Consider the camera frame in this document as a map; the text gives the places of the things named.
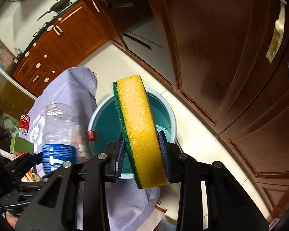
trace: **white flower print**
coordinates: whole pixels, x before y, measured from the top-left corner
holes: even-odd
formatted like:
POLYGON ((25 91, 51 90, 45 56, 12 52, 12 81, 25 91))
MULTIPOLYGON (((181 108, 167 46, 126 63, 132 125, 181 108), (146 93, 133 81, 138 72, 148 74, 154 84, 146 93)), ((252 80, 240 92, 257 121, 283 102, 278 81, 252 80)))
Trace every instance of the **white flower print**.
POLYGON ((34 144, 34 152, 39 145, 42 144, 43 128, 45 126, 44 116, 38 115, 33 121, 32 130, 30 132, 30 142, 34 144))

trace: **tile floor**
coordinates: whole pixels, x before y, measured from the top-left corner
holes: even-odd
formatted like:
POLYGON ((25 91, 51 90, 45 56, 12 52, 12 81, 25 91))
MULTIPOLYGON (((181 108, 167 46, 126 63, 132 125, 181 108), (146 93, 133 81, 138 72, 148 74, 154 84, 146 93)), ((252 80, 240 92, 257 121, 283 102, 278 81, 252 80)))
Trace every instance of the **tile floor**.
MULTIPOLYGON (((90 68, 97 74, 97 105, 112 94, 114 81, 134 74, 141 75, 144 86, 160 93, 172 107, 177 123, 177 140, 183 151, 200 162, 211 164, 216 160, 221 161, 250 195, 264 217, 270 217, 268 209, 247 175, 214 135, 177 98, 129 56, 108 43, 80 65, 90 68)), ((204 183, 202 183, 202 189, 205 192, 204 183)), ((168 209, 166 215, 173 220, 177 219, 179 193, 179 184, 167 184, 161 188, 160 192, 162 206, 168 209)), ((206 194, 203 194, 203 202, 206 202, 206 194)), ((207 206, 204 204, 204 228, 207 226, 207 221, 207 206)))

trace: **green box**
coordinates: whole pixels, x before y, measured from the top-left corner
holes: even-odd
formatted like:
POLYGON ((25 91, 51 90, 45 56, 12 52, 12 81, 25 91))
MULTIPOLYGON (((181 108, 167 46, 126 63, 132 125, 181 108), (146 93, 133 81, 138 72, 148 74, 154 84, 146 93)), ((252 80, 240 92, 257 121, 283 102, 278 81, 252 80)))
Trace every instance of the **green box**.
POLYGON ((14 136, 11 140, 10 153, 12 154, 22 154, 22 153, 30 153, 32 154, 34 151, 34 144, 20 138, 19 136, 14 136))

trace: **frying pan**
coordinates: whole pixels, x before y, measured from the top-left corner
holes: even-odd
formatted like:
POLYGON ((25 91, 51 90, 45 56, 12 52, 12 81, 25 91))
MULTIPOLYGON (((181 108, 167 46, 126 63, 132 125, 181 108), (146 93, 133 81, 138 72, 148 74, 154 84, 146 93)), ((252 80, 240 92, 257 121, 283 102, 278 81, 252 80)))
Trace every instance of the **frying pan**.
POLYGON ((54 12, 58 12, 60 11, 65 5, 67 5, 70 2, 70 0, 57 0, 57 2, 51 6, 51 8, 46 11, 44 14, 42 14, 38 20, 40 20, 44 15, 54 11, 54 12))

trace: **white wall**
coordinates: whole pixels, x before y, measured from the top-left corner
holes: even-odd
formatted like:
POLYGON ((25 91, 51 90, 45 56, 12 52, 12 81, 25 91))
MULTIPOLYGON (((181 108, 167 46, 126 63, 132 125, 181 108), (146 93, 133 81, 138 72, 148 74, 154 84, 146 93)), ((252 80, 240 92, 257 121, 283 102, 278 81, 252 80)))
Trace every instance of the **white wall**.
POLYGON ((21 3, 6 2, 0 9, 0 39, 15 54, 14 47, 25 51, 33 40, 33 34, 47 21, 53 19, 51 12, 39 21, 37 19, 56 2, 56 0, 25 0, 21 3))

